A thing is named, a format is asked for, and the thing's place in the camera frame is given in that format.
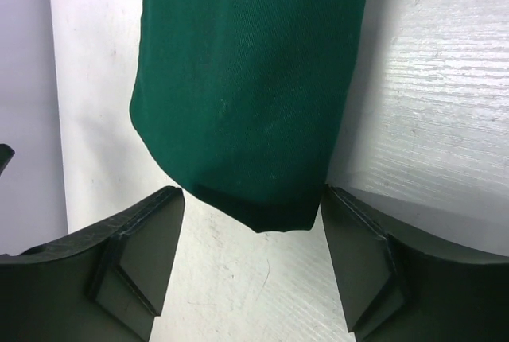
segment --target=green cloth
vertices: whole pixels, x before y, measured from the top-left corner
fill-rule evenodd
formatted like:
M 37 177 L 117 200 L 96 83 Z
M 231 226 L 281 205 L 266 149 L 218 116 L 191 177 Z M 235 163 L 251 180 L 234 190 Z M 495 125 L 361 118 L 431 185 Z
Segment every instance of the green cloth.
M 310 229 L 365 0 L 143 0 L 136 131 L 161 168 L 254 231 Z

